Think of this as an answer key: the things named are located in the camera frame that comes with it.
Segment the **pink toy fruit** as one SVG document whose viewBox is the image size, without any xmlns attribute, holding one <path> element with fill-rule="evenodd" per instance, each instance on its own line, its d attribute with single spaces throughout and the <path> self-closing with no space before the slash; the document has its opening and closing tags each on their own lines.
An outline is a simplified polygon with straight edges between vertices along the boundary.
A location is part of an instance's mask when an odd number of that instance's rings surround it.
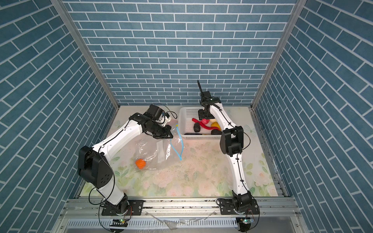
<svg viewBox="0 0 373 233">
<path fill-rule="evenodd" d="M 201 123 L 203 123 L 204 125 L 208 125 L 209 122 L 210 122 L 209 119 L 202 119 L 202 120 L 201 120 Z"/>
</svg>

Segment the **clear zip top bag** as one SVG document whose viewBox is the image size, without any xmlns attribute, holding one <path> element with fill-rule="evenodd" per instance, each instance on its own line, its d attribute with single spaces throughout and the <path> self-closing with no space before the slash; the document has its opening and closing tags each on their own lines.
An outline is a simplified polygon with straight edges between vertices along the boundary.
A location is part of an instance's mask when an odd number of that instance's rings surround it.
<svg viewBox="0 0 373 233">
<path fill-rule="evenodd" d="M 146 161 L 147 165 L 143 170 L 163 170 L 182 161 L 185 146 L 177 123 L 172 125 L 171 132 L 172 139 L 146 136 L 139 141 L 134 157 L 135 161 Z"/>
</svg>

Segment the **orange toy fruit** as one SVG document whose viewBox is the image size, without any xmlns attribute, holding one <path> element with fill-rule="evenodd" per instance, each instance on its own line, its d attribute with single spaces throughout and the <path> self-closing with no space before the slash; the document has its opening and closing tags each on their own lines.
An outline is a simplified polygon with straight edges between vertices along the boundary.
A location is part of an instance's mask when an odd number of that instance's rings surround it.
<svg viewBox="0 0 373 233">
<path fill-rule="evenodd" d="M 146 167 L 146 165 L 147 165 L 146 161 L 143 160 L 143 159 L 138 159 L 138 160 L 135 162 L 135 164 L 136 164 L 136 166 L 137 166 L 137 168 L 138 168 L 139 170 L 144 169 L 144 168 Z"/>
</svg>

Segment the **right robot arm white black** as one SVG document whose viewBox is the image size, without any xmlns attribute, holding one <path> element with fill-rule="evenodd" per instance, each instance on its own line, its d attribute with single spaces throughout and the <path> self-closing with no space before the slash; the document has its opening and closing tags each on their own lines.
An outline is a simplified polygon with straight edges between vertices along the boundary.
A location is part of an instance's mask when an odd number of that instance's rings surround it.
<svg viewBox="0 0 373 233">
<path fill-rule="evenodd" d="M 220 149 L 228 156 L 232 171 L 232 203 L 234 210 L 241 214 L 260 215 L 260 208 L 252 196 L 243 171 L 242 152 L 244 147 L 244 129 L 235 124 L 218 101 L 201 102 L 201 119 L 214 118 L 221 128 Z"/>
</svg>

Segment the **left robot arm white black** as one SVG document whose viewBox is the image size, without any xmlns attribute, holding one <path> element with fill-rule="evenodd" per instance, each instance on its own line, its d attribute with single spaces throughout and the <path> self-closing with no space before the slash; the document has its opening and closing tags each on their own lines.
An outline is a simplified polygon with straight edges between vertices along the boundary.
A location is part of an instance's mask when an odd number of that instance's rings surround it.
<svg viewBox="0 0 373 233">
<path fill-rule="evenodd" d="M 116 184 L 115 173 L 110 166 L 117 152 L 137 136 L 145 133 L 154 139 L 172 139 L 172 127 L 168 125 L 168 113 L 135 113 L 116 132 L 105 140 L 89 147 L 83 146 L 78 153 L 78 175 L 104 197 L 99 203 L 114 209 L 114 214 L 124 215 L 129 210 L 127 195 Z"/>
</svg>

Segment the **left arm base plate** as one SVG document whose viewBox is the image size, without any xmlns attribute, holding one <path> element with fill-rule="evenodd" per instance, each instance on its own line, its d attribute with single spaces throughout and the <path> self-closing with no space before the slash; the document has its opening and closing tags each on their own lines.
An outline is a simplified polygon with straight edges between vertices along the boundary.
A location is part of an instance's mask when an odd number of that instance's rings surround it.
<svg viewBox="0 0 373 233">
<path fill-rule="evenodd" d="M 143 209 L 144 200 L 124 200 L 118 205 L 113 205 L 107 201 L 100 205 L 103 216 L 140 216 Z"/>
</svg>

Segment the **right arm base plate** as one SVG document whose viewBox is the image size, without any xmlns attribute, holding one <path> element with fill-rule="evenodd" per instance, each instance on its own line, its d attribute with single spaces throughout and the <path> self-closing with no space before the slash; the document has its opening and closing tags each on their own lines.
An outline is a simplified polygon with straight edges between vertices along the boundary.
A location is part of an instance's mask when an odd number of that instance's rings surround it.
<svg viewBox="0 0 373 233">
<path fill-rule="evenodd" d="M 220 209 L 221 215 L 259 215 L 260 213 L 260 208 L 256 200 L 252 200 L 246 208 L 242 207 L 241 210 L 235 208 L 232 199 L 219 198 L 215 202 Z"/>
</svg>

